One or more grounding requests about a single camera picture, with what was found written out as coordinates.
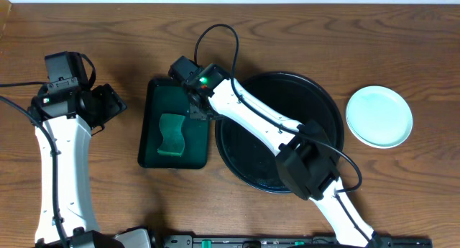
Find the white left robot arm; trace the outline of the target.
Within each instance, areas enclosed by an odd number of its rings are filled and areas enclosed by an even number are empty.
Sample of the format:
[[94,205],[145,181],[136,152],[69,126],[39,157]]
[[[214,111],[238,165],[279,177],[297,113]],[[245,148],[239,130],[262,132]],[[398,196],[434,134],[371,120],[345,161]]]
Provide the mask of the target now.
[[102,234],[91,202],[88,153],[92,130],[126,109],[108,85],[92,90],[48,84],[27,109],[37,120],[42,194],[36,247],[151,247],[141,226]]

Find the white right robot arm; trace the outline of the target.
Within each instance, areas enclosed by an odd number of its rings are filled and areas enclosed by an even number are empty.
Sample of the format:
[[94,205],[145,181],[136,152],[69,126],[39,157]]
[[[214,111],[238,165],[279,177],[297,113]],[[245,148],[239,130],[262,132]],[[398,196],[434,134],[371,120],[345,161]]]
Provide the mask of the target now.
[[224,116],[245,128],[274,155],[282,183],[303,200],[315,203],[332,226],[339,244],[380,247],[382,242],[353,206],[337,168],[348,156],[334,147],[320,125],[283,116],[250,94],[217,65],[207,68],[187,60],[171,68],[193,104],[209,116]]

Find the black rectangular water tray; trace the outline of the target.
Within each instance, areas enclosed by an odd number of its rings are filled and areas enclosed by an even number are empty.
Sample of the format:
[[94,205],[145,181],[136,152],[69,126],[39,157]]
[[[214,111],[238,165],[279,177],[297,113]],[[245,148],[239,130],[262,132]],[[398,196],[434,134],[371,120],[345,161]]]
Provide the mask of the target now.
[[[201,169],[207,163],[209,122],[190,118],[185,91],[174,81],[152,79],[147,88],[142,135],[137,162],[144,168]],[[185,150],[181,157],[159,155],[162,143],[159,120],[163,114],[183,115]]]

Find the green scrub sponge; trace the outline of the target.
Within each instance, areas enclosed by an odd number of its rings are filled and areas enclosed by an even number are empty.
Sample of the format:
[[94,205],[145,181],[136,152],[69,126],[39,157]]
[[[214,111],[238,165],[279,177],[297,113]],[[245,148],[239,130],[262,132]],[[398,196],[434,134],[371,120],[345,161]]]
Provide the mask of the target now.
[[159,155],[181,157],[185,150],[182,133],[185,117],[177,114],[163,114],[159,120],[162,143],[157,148]]

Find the white plate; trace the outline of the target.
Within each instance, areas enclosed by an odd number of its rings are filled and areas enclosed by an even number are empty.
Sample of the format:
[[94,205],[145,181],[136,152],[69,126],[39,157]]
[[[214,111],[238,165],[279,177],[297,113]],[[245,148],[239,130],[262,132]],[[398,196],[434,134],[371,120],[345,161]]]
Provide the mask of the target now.
[[362,143],[377,149],[390,149],[402,144],[412,132],[413,125],[404,127],[364,127],[349,124],[351,133]]

